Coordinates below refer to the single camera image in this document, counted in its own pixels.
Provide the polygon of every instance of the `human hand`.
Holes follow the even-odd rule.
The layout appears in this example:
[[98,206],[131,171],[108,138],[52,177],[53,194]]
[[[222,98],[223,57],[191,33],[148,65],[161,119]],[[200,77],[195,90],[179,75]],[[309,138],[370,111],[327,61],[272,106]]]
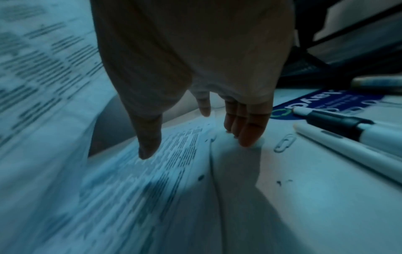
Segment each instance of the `human hand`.
[[209,92],[226,105],[224,126],[242,146],[263,134],[289,54],[288,0],[92,0],[103,65],[147,159],[161,142],[162,114],[186,90],[209,116]]

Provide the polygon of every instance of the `pen cap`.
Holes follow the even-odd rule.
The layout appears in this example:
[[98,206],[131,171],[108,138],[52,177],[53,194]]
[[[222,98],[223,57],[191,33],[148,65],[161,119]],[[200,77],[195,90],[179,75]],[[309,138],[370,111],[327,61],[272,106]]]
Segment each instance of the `pen cap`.
[[374,124],[373,121],[368,119],[335,115],[324,111],[312,111],[307,117],[307,122],[355,141],[359,141],[359,137],[364,131],[357,125],[361,123]]

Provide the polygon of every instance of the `fingernail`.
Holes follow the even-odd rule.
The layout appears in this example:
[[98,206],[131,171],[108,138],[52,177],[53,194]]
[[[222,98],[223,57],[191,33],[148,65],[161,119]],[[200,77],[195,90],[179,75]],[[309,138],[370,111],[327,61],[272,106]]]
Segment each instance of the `fingernail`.
[[142,150],[141,147],[138,149],[138,157],[140,159],[144,159],[144,151]]

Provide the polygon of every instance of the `skin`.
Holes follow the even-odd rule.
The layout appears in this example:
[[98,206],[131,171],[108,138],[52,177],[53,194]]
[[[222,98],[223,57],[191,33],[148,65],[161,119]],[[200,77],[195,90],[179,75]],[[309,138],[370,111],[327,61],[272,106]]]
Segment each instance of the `skin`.
[[204,116],[209,92],[226,105],[225,128],[244,147],[263,134],[293,42],[287,0],[92,0],[103,65],[147,159],[162,114],[190,90]]

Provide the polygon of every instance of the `finger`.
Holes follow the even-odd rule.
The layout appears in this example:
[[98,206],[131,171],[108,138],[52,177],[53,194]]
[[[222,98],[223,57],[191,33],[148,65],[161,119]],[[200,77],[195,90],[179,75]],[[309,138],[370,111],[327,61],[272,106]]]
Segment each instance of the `finger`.
[[201,114],[205,117],[208,117],[211,114],[211,101],[209,100],[209,92],[194,92],[191,90],[190,92],[196,98]]
[[232,125],[236,119],[237,114],[237,101],[225,100],[226,116],[224,127],[228,132],[232,132]]
[[143,118],[129,113],[129,116],[137,133],[138,156],[141,159],[148,159],[158,150],[162,140],[162,115]]
[[244,147],[252,146],[264,133],[271,116],[273,97],[261,104],[247,105],[247,123],[239,135],[239,144]]
[[236,118],[232,125],[232,133],[235,137],[240,135],[247,122],[247,107],[245,104],[237,103]]

